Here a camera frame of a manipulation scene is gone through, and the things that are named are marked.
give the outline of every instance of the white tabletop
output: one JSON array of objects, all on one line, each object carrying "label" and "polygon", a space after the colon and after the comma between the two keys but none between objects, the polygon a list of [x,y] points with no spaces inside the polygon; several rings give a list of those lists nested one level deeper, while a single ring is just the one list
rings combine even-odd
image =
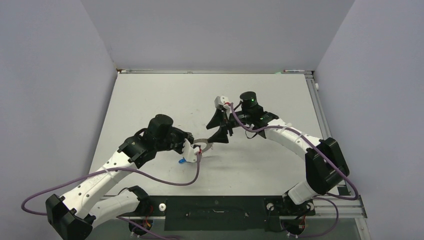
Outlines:
[{"label": "white tabletop", "polygon": [[[238,103],[246,91],[256,92],[264,110],[322,137],[303,74],[119,74],[90,172],[98,170],[127,137],[147,127],[156,114],[170,116],[174,127],[192,132],[195,139],[210,137],[217,130],[206,130],[215,112],[215,97],[224,95]],[[186,183],[193,179],[196,164],[179,164],[180,159],[174,151],[158,152],[140,170]],[[199,178],[192,185],[165,185],[132,173],[108,194],[138,185],[152,196],[281,195],[305,179],[305,162],[297,155],[260,136],[247,139],[237,128],[228,144],[215,143],[203,154]],[[337,189],[331,192],[338,194]]]}]

